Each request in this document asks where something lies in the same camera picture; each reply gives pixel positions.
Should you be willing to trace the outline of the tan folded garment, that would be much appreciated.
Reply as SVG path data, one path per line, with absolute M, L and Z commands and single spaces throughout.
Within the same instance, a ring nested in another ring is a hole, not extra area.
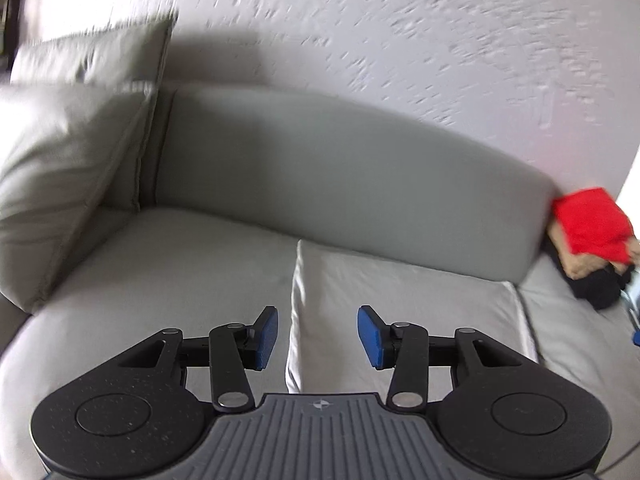
M 618 275 L 623 275 L 632 264 L 639 263 L 639 241 L 632 236 L 626 241 L 626 253 L 630 263 L 612 262 L 593 254 L 573 254 L 568 247 L 562 226 L 551 220 L 547 228 L 551 244 L 559 255 L 564 273 L 572 280 L 586 278 L 589 274 L 605 269 L 609 264 Z

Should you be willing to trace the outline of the grey sofa cushion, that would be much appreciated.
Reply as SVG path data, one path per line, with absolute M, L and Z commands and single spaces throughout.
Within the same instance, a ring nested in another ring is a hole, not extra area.
M 1 295 L 32 313 L 100 205 L 135 210 L 176 14 L 18 49 L 1 88 Z

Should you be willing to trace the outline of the red folded garment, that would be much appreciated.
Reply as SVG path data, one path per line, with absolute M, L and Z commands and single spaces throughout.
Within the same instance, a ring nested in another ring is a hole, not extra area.
M 584 188 L 556 198 L 552 214 L 572 254 L 631 263 L 627 242 L 634 238 L 634 228 L 605 188 Z

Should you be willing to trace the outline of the black folded garment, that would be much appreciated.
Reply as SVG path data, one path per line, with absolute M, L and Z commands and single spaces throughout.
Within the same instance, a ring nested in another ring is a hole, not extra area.
M 596 311 L 608 309 L 620 300 L 636 268 L 631 264 L 622 274 L 619 274 L 612 263 L 607 263 L 604 268 L 591 272 L 585 278 L 570 278 L 564 271 L 559 253 L 548 236 L 544 238 L 541 248 L 550 256 L 556 270 L 570 286 L 574 296 L 588 301 Z

